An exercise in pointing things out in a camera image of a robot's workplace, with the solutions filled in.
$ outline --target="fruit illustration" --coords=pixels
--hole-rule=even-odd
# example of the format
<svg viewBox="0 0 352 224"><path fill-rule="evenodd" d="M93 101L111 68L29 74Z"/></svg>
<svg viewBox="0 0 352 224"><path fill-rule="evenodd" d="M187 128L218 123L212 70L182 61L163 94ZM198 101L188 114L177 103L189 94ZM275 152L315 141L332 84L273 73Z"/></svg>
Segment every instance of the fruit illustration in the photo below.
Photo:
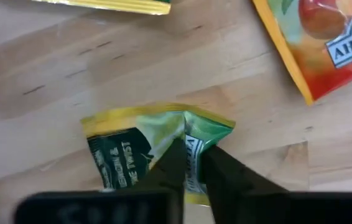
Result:
<svg viewBox="0 0 352 224"><path fill-rule="evenodd" d="M305 32L315 39L333 39L347 24L337 0L299 0L299 19Z"/></svg>

